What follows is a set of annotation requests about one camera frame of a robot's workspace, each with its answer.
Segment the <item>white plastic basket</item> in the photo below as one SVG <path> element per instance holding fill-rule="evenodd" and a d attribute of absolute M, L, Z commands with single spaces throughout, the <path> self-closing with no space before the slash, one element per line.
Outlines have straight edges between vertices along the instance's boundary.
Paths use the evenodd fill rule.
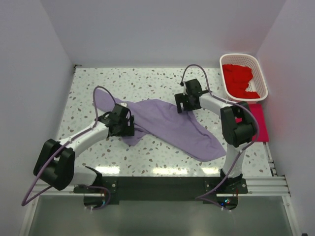
<path fill-rule="evenodd" d="M 248 66 L 249 68 L 251 68 L 253 78 L 249 82 L 249 87 L 246 89 L 246 91 L 257 92 L 260 98 L 245 99 L 245 98 L 238 98 L 238 97 L 232 96 L 227 91 L 226 84 L 225 84 L 225 78 L 224 78 L 223 67 L 222 67 L 225 64 Z M 247 54 L 239 54 L 239 53 L 225 54 L 220 58 L 220 67 L 221 67 L 221 74 L 222 74 L 223 85 L 224 85 L 224 92 L 226 93 L 226 96 L 228 97 L 229 100 L 236 101 L 236 102 L 246 101 L 249 104 L 253 104 L 253 103 L 262 101 L 267 97 L 268 89 L 266 86 L 264 76 L 262 75 L 257 59 L 254 58 L 253 56 L 247 55 Z"/>

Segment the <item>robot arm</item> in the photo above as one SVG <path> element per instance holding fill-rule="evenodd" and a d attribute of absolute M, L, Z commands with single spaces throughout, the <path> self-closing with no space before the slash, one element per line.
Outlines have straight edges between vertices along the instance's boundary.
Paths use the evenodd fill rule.
<path fill-rule="evenodd" d="M 134 117 L 127 118 L 128 113 L 131 114 L 126 104 L 115 104 L 113 111 L 98 117 L 96 125 L 93 122 L 80 132 L 59 142 L 49 139 L 41 150 L 33 171 L 34 175 L 39 173 L 41 167 L 56 150 L 70 142 L 62 149 L 59 156 L 49 163 L 40 179 L 58 190 L 63 190 L 70 184 L 93 185 L 99 173 L 90 167 L 75 167 L 75 159 L 87 148 L 107 137 L 133 136 Z"/>
<path fill-rule="evenodd" d="M 235 160 L 240 150 L 252 141 L 256 134 L 256 127 L 253 118 L 236 106 L 217 100 L 211 96 L 207 90 L 202 90 L 197 79 L 184 82 L 184 92 L 175 95 L 177 112 L 193 111 L 205 108 L 217 114 L 221 118 L 222 132 L 227 142 L 226 160 L 221 169 L 221 176 L 225 176 Z M 246 102 L 240 105 L 249 110 Z M 229 178 L 242 179 L 242 164 L 245 152 L 242 152 L 234 168 L 229 174 Z"/>

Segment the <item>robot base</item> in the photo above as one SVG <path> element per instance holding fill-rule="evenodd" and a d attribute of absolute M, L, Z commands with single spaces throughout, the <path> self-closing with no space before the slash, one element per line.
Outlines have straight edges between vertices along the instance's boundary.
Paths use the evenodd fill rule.
<path fill-rule="evenodd" d="M 207 198 L 226 208 L 235 208 L 236 197 L 218 198 L 216 195 L 248 193 L 246 180 L 242 176 L 233 179 L 227 179 L 228 184 L 225 183 Z M 114 205 L 120 201 L 196 201 L 197 196 L 210 191 L 221 180 L 222 177 L 101 177 L 102 186 L 111 193 L 109 204 Z M 81 194 L 99 194 L 101 191 L 84 186 L 77 186 L 73 190 L 74 193 Z M 85 206 L 102 204 L 101 196 L 84 196 Z"/>

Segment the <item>floor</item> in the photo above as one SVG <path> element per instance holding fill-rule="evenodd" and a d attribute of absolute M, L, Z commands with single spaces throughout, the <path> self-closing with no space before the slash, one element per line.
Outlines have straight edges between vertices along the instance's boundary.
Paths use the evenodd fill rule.
<path fill-rule="evenodd" d="M 175 104 L 174 94 L 182 92 L 178 85 L 182 68 L 77 68 L 59 129 L 58 138 L 65 138 L 88 126 L 95 118 L 92 92 L 101 85 L 124 101 L 137 102 L 158 98 Z M 219 69 L 206 69 L 211 89 L 223 96 Z M 188 69 L 186 80 L 198 78 L 202 87 L 204 76 L 197 68 Z M 221 121 L 207 110 L 194 111 L 197 120 L 222 143 Z M 76 166 L 90 166 L 109 176 L 218 176 L 225 157 L 199 162 L 186 153 L 160 140 L 146 135 L 134 147 L 121 138 L 111 137 L 83 152 Z M 245 177 L 271 176 L 268 154 L 264 143 L 248 148 L 243 163 Z"/>

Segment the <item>lavender cloth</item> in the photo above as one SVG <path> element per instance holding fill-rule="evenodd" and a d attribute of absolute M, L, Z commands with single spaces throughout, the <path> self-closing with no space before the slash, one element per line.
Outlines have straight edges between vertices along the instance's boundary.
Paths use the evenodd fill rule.
<path fill-rule="evenodd" d="M 110 95 L 99 89 L 95 92 L 95 102 L 104 112 L 114 108 Z M 175 105 L 158 99 L 124 103 L 134 115 L 135 122 L 134 136 L 123 137 L 126 144 L 135 146 L 144 135 L 153 134 L 198 161 L 211 161 L 225 155 L 221 143 L 198 123 L 193 112 L 178 114 Z"/>

